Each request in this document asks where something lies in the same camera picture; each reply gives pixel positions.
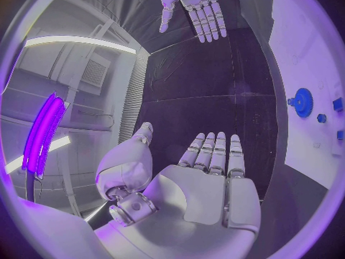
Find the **floor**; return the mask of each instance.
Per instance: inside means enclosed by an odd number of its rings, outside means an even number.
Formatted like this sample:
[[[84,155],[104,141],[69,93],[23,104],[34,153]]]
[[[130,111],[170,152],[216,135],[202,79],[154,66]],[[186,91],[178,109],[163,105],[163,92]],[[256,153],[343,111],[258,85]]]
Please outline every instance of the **floor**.
[[[195,136],[240,136],[246,177],[264,199],[275,161],[275,93],[265,56],[250,28],[211,43],[190,39],[153,53],[136,123],[154,127],[154,176],[176,164]]]

